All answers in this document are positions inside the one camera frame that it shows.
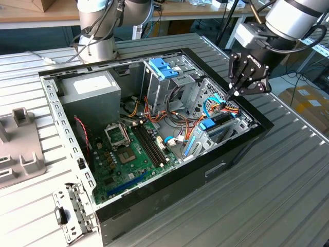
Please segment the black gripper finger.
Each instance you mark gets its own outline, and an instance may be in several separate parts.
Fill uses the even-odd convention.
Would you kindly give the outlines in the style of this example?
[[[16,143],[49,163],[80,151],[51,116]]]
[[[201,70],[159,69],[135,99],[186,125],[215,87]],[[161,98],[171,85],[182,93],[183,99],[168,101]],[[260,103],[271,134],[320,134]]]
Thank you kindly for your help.
[[[255,95],[271,92],[268,82],[269,66],[246,64],[233,75],[235,96]]]
[[[232,53],[229,60],[229,72],[228,77],[230,79],[229,91],[228,91],[228,100],[230,100],[234,94],[241,95],[242,90],[248,88],[250,83],[248,81],[248,65],[249,53]]]

